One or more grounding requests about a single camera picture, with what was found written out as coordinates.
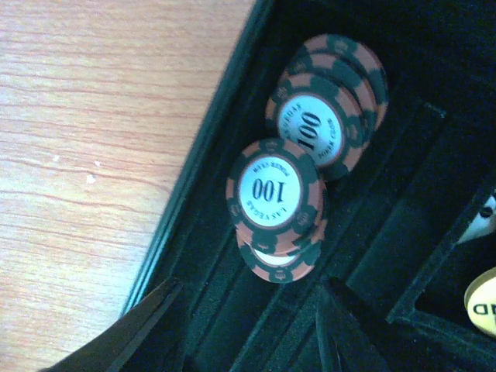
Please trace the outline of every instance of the poker chip case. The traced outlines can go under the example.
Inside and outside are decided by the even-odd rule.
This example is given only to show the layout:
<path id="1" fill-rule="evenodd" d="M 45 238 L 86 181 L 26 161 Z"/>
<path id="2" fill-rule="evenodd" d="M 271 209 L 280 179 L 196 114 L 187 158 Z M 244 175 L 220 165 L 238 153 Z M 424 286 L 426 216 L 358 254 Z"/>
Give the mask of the poker chip case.
<path id="1" fill-rule="evenodd" d="M 123 312 L 169 277 L 191 324 L 184 370 L 320 370 L 315 309 L 337 277 L 381 318 L 411 327 L 467 370 L 496 366 L 470 324 L 467 285 L 496 267 L 496 239 L 456 244 L 496 188 L 496 33 L 491 2 L 257 1 L 165 208 Z M 339 33 L 381 59 L 387 115 L 360 162 L 327 184 L 314 270 L 279 285 L 239 255 L 229 170 L 267 136 L 265 108 L 305 40 Z"/>

